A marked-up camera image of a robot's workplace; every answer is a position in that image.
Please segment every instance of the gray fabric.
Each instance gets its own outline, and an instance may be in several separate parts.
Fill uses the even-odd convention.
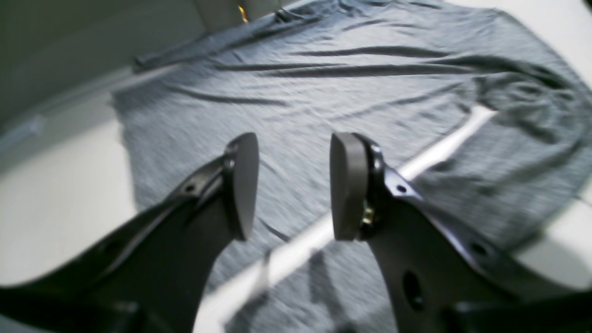
[[[115,99],[139,209],[161,200],[234,136],[258,134],[253,236],[221,255],[209,288],[281,244],[270,227],[290,238],[328,211],[333,131],[370,136],[396,167],[460,126],[471,106],[498,110],[449,162],[414,183],[504,247],[532,235],[592,166],[590,92],[498,10],[440,0],[315,2],[297,9],[290,23],[265,18],[138,64],[187,59],[181,70]],[[392,327],[367,247],[331,244],[323,252],[321,266],[310,262],[246,306],[227,330]],[[331,293],[303,292],[323,285],[310,267],[325,270]]]

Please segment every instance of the white strip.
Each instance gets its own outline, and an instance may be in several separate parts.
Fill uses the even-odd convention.
[[[446,159],[492,115],[493,112],[485,107],[473,108],[471,117],[464,126],[406,163],[399,169],[401,175],[411,179],[429,166]],[[267,260],[257,261],[203,299],[193,331],[224,333],[224,324],[248,301],[305,264],[331,240],[333,221],[331,215],[327,214],[292,242],[274,249]]]
[[[194,332],[224,333],[224,324],[249,300],[276,285],[333,239],[331,214],[323,216],[292,242],[274,249],[202,300]]]

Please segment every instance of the white surface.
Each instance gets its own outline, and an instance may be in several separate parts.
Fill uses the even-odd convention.
[[[454,0],[464,5],[507,10],[559,51],[592,82],[592,44],[581,31],[592,31],[592,14],[580,0]],[[121,225],[134,214],[126,155],[109,89],[130,79],[113,76],[89,94],[81,88],[72,99],[40,105],[49,114],[47,128],[9,155],[0,156],[0,284],[29,280],[55,268]],[[490,113],[475,107],[466,126],[401,168],[413,177],[482,124]],[[592,280],[592,185],[550,223],[543,237],[516,254],[518,260],[572,286]],[[324,217],[290,244],[271,253],[202,301],[196,331],[223,331],[223,323],[266,285],[273,285],[303,264],[313,249],[331,240]]]

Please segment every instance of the bolt hole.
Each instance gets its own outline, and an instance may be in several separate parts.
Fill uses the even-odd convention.
[[[487,250],[483,246],[481,246],[477,243],[472,243],[471,249],[473,250],[473,252],[475,252],[478,255],[487,255]]]
[[[417,276],[412,272],[406,272],[403,275],[403,293],[407,299],[409,306],[416,312],[420,312],[424,308],[424,299],[422,288],[419,285]]]

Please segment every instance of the gray wall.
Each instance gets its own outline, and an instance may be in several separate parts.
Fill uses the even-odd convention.
[[[191,0],[0,0],[0,125],[204,31]]]

